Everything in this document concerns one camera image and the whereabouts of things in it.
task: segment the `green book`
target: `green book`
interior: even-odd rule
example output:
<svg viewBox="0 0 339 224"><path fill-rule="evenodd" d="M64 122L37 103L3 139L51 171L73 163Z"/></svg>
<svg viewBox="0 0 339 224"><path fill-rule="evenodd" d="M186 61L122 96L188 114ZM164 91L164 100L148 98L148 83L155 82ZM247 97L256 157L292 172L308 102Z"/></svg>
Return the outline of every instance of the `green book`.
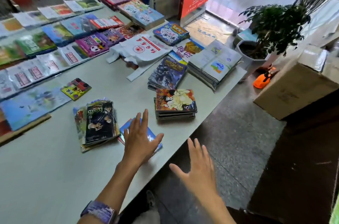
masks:
<svg viewBox="0 0 339 224"><path fill-rule="evenodd" d="M0 65L26 58L15 43L0 46Z"/></svg>
<svg viewBox="0 0 339 224"><path fill-rule="evenodd" d="M16 40L15 43L19 45L26 55L47 53L57 49L54 42L44 32L23 36Z"/></svg>

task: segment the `right hand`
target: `right hand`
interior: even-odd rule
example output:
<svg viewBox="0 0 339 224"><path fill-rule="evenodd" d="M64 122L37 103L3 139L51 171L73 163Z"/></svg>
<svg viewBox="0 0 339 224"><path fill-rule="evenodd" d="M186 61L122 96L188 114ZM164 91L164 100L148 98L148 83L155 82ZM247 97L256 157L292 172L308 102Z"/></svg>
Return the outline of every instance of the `right hand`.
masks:
<svg viewBox="0 0 339 224"><path fill-rule="evenodd" d="M206 146L202 147L198 139L195 146L192 140L187 140L189 145L189 157L191 159L191 171L184 173L177 165L170 164L170 169L180 178L186 188L193 193L203 206L207 206L211 200L218 196L217 183L213 161L210 158Z"/></svg>

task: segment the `shoe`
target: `shoe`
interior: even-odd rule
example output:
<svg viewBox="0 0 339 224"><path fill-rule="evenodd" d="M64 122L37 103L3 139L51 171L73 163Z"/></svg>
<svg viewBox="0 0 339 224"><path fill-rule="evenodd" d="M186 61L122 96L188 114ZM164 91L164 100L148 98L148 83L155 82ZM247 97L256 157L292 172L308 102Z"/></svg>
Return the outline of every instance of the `shoe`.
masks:
<svg viewBox="0 0 339 224"><path fill-rule="evenodd" d="M149 190L146 191L146 198L147 198L147 204L148 204L150 209L157 208L157 205L155 204L154 195L152 194L151 191L149 191Z"/></svg>

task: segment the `blue book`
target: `blue book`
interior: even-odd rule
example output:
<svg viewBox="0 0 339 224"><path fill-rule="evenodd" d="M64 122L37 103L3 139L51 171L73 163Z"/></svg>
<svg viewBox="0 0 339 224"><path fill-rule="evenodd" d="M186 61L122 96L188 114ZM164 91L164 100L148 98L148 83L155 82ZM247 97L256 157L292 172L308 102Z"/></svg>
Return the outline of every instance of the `blue book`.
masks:
<svg viewBox="0 0 339 224"><path fill-rule="evenodd" d="M51 80L1 102L0 107L12 131L71 101L61 88L58 81Z"/></svg>
<svg viewBox="0 0 339 224"><path fill-rule="evenodd" d="M165 16L148 5L143 4L139 0L126 2L118 6L121 13L133 21L133 23L141 26L145 30L165 22Z"/></svg>
<svg viewBox="0 0 339 224"><path fill-rule="evenodd" d="M153 33L155 37L169 46L173 46L190 37L187 30L173 22L153 30Z"/></svg>
<svg viewBox="0 0 339 224"><path fill-rule="evenodd" d="M184 64L166 56L148 78L148 88L154 91L156 89L176 89L186 69L187 66Z"/></svg>
<svg viewBox="0 0 339 224"><path fill-rule="evenodd" d="M66 46L75 40L74 35L72 35L60 22L43 26L42 30L58 47Z"/></svg>
<svg viewBox="0 0 339 224"><path fill-rule="evenodd" d="M124 130L129 128L130 123L132 122L133 119L130 119L129 121L127 121L121 128L120 128L120 137L118 138L119 141L121 143L123 143L123 145L125 145L125 138L124 138ZM149 141L153 141L155 139L155 134L153 134L153 132L150 130L149 127L147 127L147 138ZM154 151L154 153L156 153L157 151L159 151L162 148L162 144L160 143L158 145L158 148Z"/></svg>
<svg viewBox="0 0 339 224"><path fill-rule="evenodd" d="M97 19L93 14L76 16L70 19L61 21L61 24L74 36L75 39L80 39L89 36L97 29L91 24L91 19Z"/></svg>

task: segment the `brown cardboard box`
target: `brown cardboard box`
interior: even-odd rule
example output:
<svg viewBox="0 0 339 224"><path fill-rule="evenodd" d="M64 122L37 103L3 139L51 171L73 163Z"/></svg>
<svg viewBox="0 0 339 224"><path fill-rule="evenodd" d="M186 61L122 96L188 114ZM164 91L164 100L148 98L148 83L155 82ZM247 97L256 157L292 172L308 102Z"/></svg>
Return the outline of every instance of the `brown cardboard box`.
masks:
<svg viewBox="0 0 339 224"><path fill-rule="evenodd" d="M290 60L254 100L278 120L339 88L339 58L307 45Z"/></svg>

